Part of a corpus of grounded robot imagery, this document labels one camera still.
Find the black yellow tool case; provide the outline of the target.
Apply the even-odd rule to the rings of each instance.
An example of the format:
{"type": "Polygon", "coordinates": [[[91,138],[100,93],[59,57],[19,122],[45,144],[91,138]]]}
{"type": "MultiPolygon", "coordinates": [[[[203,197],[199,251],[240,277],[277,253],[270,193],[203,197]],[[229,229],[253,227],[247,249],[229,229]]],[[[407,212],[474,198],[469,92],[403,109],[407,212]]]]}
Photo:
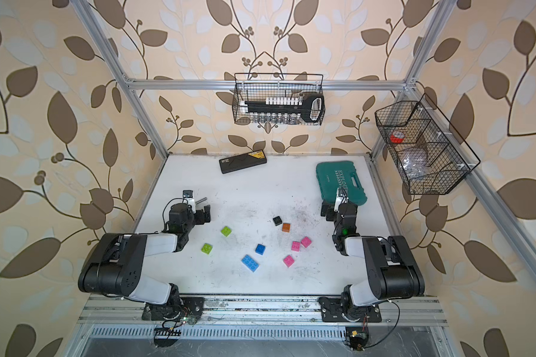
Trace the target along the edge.
{"type": "Polygon", "coordinates": [[[263,150],[256,150],[219,160],[222,174],[233,173],[235,171],[264,165],[266,163],[267,158],[263,150]]]}

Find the black lego brick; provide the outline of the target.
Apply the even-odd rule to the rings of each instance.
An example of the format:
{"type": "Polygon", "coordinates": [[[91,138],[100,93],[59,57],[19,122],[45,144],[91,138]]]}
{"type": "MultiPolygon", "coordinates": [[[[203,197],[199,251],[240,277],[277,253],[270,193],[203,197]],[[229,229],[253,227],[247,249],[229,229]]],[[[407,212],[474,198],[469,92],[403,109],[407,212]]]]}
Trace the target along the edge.
{"type": "Polygon", "coordinates": [[[273,223],[274,223],[275,226],[279,226],[279,225],[281,225],[281,224],[283,223],[281,217],[274,217],[274,218],[272,219],[272,221],[273,221],[273,223]]]}

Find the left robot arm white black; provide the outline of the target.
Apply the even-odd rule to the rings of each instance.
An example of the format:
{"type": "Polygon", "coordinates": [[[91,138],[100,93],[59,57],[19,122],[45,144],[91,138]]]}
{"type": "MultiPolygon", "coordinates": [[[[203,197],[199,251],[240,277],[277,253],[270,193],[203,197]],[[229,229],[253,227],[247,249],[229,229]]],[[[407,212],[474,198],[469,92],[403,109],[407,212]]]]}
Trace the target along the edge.
{"type": "Polygon", "coordinates": [[[79,290],[153,305],[179,305],[174,301],[177,287],[144,274],[144,259],[182,251],[192,229],[209,222],[211,206],[197,209],[190,199],[171,206],[162,232],[104,234],[83,264],[77,282],[79,290]]]}

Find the light blue long lego brick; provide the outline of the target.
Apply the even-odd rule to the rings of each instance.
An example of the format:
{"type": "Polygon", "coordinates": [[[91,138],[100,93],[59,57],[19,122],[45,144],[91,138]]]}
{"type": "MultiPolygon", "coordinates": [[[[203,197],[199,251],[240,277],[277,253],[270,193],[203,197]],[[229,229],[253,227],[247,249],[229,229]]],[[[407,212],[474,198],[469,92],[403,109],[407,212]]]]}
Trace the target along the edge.
{"type": "Polygon", "coordinates": [[[241,262],[244,264],[244,266],[247,267],[247,269],[249,269],[251,272],[255,272],[258,267],[259,267],[259,264],[252,258],[250,257],[248,254],[245,255],[241,262]]]}

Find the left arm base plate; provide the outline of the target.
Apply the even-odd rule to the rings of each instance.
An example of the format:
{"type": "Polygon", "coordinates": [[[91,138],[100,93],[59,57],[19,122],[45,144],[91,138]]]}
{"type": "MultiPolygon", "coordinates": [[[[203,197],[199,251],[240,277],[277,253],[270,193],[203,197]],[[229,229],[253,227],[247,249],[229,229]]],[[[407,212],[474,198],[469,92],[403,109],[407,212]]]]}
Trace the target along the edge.
{"type": "Polygon", "coordinates": [[[179,297],[164,305],[146,303],[141,319],[143,321],[173,321],[196,324],[203,314],[203,297],[179,297]]]}

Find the black socket tool set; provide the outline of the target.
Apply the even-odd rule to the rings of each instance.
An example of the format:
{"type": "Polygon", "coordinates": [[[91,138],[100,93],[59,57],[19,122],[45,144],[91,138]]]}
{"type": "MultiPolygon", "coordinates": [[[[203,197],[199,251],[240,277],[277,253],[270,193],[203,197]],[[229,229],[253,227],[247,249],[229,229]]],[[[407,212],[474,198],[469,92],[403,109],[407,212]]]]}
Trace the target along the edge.
{"type": "Polygon", "coordinates": [[[239,100],[233,107],[237,114],[256,115],[258,119],[319,123],[325,114],[325,97],[304,93],[298,97],[265,98],[257,101],[239,100]]]}

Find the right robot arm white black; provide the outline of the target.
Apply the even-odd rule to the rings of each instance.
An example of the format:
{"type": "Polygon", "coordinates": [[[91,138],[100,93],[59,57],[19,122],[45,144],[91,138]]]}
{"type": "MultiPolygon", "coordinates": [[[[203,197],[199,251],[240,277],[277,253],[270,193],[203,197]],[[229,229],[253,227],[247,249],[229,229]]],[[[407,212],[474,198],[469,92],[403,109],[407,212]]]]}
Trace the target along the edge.
{"type": "Polygon", "coordinates": [[[368,307],[393,298],[409,299],[425,291],[423,275],[405,237],[363,236],[357,233],[358,206],[346,198],[338,203],[324,201],[321,216],[334,224],[334,247],[346,257],[364,260],[366,279],[347,285],[340,306],[368,307]]]}

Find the green plastic tool case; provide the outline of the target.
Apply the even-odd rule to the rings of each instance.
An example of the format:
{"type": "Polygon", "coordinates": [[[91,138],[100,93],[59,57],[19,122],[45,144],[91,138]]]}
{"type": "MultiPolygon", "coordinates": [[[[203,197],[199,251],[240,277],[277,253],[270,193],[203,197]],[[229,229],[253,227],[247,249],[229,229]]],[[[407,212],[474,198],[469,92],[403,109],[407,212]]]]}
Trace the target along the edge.
{"type": "Polygon", "coordinates": [[[328,204],[335,203],[338,190],[347,193],[348,200],[357,206],[367,202],[365,190],[357,175],[354,162],[322,162],[316,166],[316,176],[321,198],[328,204]]]}

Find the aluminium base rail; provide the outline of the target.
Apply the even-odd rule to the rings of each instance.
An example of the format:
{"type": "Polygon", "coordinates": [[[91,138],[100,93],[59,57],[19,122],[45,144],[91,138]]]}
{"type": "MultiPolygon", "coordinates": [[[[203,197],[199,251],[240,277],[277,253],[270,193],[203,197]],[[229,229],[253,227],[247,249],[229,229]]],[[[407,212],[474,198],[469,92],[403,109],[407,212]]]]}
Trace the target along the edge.
{"type": "MultiPolygon", "coordinates": [[[[325,323],[322,321],[319,296],[313,295],[181,295],[181,298],[205,298],[200,325],[337,325],[359,323],[325,323]]],[[[145,303],[92,296],[78,318],[80,324],[150,324],[141,315],[145,303]]],[[[375,305],[381,311],[381,323],[372,327],[447,327],[448,320],[439,300],[417,297],[375,305]]]]}

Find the green lego brick lower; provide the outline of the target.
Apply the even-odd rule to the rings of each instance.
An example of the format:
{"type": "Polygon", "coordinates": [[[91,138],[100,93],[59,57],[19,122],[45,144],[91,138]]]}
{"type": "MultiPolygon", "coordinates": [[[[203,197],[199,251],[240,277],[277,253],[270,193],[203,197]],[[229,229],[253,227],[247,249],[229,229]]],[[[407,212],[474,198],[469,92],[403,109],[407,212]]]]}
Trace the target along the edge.
{"type": "Polygon", "coordinates": [[[209,254],[211,254],[212,249],[213,249],[213,246],[211,244],[205,243],[202,246],[201,251],[202,251],[202,253],[209,255],[209,254]]]}

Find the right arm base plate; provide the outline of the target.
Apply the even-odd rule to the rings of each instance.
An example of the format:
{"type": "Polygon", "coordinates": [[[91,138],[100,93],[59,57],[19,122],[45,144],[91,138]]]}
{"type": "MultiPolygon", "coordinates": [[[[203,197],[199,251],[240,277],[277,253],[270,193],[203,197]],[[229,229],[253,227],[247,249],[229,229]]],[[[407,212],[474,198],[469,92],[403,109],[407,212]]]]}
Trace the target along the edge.
{"type": "Polygon", "coordinates": [[[325,323],[381,323],[381,311],[377,306],[354,306],[344,298],[319,297],[322,321],[325,323]]]}

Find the dark blue lego brick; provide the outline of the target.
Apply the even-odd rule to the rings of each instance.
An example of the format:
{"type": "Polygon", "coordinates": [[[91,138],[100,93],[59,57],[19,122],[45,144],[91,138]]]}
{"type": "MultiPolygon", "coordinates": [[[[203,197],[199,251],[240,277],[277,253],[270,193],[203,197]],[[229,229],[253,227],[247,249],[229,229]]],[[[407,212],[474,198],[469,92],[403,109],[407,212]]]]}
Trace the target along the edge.
{"type": "Polygon", "coordinates": [[[257,244],[255,248],[255,253],[259,255],[263,255],[265,253],[266,247],[262,244],[257,244]]]}

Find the green lego brick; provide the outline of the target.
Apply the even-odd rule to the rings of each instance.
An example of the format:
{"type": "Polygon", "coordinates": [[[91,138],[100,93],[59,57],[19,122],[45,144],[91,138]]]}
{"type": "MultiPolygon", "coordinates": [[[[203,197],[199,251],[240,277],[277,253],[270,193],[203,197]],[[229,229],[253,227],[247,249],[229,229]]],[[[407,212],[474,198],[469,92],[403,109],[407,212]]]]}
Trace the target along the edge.
{"type": "Polygon", "coordinates": [[[201,251],[202,251],[202,253],[209,255],[209,254],[211,254],[212,249],[213,249],[213,246],[211,244],[205,243],[202,246],[201,251]]]}
{"type": "Polygon", "coordinates": [[[221,233],[223,236],[228,237],[232,233],[232,229],[230,229],[228,226],[225,226],[221,229],[221,233]]]}

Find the green lego brick upper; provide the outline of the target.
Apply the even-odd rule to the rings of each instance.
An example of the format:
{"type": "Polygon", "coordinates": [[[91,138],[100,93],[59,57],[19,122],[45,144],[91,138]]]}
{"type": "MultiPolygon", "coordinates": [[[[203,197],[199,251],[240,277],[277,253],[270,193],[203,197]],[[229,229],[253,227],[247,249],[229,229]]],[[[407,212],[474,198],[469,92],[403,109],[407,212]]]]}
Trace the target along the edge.
{"type": "Polygon", "coordinates": [[[221,233],[223,236],[228,237],[232,233],[232,229],[230,229],[228,226],[225,226],[221,229],[221,233]]]}

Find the pink lego brick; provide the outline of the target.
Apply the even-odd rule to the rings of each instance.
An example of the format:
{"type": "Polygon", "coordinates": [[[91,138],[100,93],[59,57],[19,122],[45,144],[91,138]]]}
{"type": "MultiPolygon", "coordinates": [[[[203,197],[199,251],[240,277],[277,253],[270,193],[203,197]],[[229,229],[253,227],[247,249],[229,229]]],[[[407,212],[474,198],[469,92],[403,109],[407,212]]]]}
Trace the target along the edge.
{"type": "Polygon", "coordinates": [[[311,240],[309,237],[304,237],[304,238],[301,240],[301,245],[302,245],[304,248],[308,248],[311,244],[312,244],[312,240],[311,240]]]}
{"type": "Polygon", "coordinates": [[[292,242],[292,246],[291,246],[291,250],[292,251],[300,251],[300,242],[297,242],[297,241],[293,241],[292,242]]]}
{"type": "Polygon", "coordinates": [[[287,268],[290,268],[295,263],[295,259],[291,255],[287,255],[283,259],[283,263],[285,264],[285,266],[287,266],[287,268]]]}

